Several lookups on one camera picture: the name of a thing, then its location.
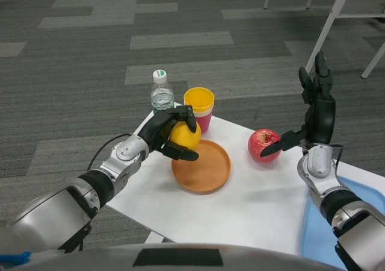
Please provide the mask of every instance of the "plastic bottle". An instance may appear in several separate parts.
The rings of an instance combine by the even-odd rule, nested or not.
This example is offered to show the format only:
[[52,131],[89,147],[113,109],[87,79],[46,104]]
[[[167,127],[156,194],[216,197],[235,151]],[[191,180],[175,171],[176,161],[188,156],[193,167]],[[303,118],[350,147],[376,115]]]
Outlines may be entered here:
[[174,92],[167,82],[167,74],[164,70],[156,70],[152,75],[154,85],[151,91],[151,104],[154,112],[174,107]]

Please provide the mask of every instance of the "cup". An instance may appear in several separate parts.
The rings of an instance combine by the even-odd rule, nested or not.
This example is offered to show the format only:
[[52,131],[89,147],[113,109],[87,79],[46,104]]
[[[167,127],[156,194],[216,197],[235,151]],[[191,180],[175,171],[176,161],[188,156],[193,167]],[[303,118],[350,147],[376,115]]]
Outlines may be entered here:
[[199,123],[202,134],[208,129],[212,117],[215,96],[213,92],[204,87],[194,87],[187,90],[184,96],[185,105],[192,105],[192,110]]

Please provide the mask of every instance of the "orange plate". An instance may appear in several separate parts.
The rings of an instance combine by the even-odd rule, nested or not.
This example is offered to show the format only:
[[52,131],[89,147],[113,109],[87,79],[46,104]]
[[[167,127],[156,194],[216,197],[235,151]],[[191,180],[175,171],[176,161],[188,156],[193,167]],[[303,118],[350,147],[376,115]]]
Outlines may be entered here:
[[195,192],[211,192],[221,187],[229,178],[230,157],[218,144],[201,140],[195,151],[196,161],[174,161],[171,164],[177,181]]

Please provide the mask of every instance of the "apple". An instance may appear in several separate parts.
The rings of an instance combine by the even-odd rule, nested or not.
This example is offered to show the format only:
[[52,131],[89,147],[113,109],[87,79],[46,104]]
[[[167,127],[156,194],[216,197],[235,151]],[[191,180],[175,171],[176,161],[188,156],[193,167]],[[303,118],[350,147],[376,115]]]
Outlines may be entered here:
[[281,151],[274,154],[268,155],[266,157],[261,157],[260,153],[265,149],[265,147],[279,141],[281,136],[275,131],[272,131],[267,128],[262,128],[254,132],[248,140],[248,151],[250,155],[261,163],[270,163],[274,161]]

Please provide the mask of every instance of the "red cup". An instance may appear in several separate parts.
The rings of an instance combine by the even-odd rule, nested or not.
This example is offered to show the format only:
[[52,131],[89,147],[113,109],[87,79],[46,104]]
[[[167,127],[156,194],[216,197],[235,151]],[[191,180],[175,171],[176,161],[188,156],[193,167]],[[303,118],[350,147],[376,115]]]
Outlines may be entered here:
[[210,112],[207,116],[202,116],[202,117],[195,116],[197,123],[199,123],[200,129],[202,130],[202,134],[204,134],[209,129],[211,117],[212,117],[212,112]]

